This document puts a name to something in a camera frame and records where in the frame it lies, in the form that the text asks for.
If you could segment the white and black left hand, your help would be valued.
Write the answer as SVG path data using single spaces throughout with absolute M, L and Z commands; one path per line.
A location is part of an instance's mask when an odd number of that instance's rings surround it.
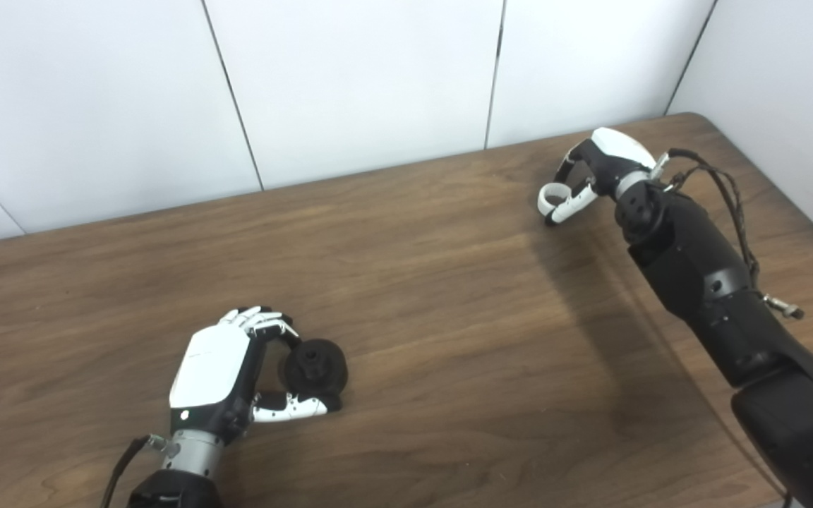
M 259 392 L 267 348 L 288 353 L 281 392 Z M 255 423 L 277 423 L 341 411 L 349 380 L 345 354 L 327 339 L 303 339 L 290 316 L 271 308 L 237 308 L 195 332 L 169 392 L 172 437 L 200 432 L 227 445 Z

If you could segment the white and black right hand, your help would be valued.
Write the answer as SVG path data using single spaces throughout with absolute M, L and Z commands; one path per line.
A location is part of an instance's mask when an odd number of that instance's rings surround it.
M 568 184 L 583 163 L 591 175 L 575 187 Z M 632 184 L 658 176 L 658 161 L 639 141 L 612 128 L 597 128 L 571 148 L 555 178 L 538 192 L 538 212 L 547 225 L 558 225 L 601 197 L 619 199 Z

